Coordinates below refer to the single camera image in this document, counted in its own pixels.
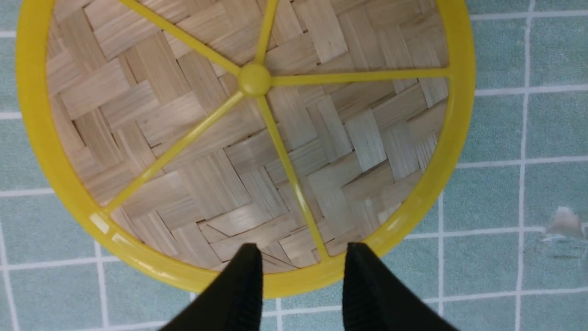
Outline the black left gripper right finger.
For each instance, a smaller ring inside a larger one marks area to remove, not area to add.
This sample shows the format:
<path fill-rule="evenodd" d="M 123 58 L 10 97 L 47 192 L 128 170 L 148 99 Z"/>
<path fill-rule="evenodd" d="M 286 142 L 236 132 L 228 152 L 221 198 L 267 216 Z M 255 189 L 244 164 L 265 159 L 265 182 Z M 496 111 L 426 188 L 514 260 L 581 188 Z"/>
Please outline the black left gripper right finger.
<path fill-rule="evenodd" d="M 370 249 L 347 245 L 342 294 L 346 331 L 455 331 Z"/>

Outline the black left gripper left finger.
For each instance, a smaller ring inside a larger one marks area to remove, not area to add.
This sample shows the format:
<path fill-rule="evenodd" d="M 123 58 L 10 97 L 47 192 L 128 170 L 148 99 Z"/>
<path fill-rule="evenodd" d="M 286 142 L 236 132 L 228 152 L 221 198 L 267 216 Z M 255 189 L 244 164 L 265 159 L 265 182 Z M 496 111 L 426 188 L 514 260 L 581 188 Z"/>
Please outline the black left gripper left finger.
<path fill-rule="evenodd" d="M 258 331 L 262 322 L 262 255 L 242 245 L 214 281 L 162 331 Z"/>

